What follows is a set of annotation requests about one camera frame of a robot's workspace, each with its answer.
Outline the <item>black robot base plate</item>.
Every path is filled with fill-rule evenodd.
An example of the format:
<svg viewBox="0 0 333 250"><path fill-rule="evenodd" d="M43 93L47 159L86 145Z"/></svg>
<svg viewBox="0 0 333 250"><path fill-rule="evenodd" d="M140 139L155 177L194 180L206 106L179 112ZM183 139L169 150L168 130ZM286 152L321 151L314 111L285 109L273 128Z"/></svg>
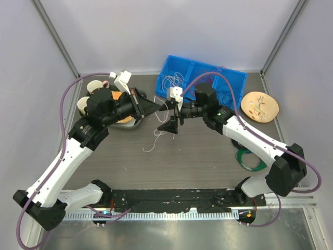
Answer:
<svg viewBox="0 0 333 250"><path fill-rule="evenodd" d="M141 189L112 190L109 203L115 212L128 209L135 213L188 213L195 208L199 213L230 212L232 207L263 207L263 194L245 197L228 189Z"/></svg>

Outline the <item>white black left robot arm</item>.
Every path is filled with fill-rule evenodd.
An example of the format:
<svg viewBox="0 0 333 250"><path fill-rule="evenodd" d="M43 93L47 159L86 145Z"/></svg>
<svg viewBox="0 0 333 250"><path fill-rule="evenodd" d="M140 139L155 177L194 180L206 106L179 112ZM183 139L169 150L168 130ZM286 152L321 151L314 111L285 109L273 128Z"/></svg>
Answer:
<svg viewBox="0 0 333 250"><path fill-rule="evenodd" d="M66 214L86 205L107 207L111 189L99 180L70 192L69 196L60 192L78 166L108 136L110 125L127 117L141 120L160 107L136 88L123 92L118 99L104 87L92 91L84 105L85 114L65 136L65 146L58 156L30 188L15 192L14 201L46 231L57 227Z"/></svg>

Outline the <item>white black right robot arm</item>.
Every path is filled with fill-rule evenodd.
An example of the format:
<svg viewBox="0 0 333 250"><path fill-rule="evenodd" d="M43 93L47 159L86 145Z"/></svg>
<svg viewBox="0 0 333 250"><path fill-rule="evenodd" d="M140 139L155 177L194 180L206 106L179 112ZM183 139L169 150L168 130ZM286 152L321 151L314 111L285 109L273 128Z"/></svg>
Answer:
<svg viewBox="0 0 333 250"><path fill-rule="evenodd" d="M286 197L306 176L304 152L298 144L288 146L262 133L236 116L235 112L220 105L215 89L208 83L196 86L195 100L184 102L181 87L168 89L162 109L173 110L170 120L158 127L159 131L177 134L184 119L201 117L210 129L235 140L256 154L269 168L263 176L248 177L236 186L235 200L246 206L255 196L275 193Z"/></svg>

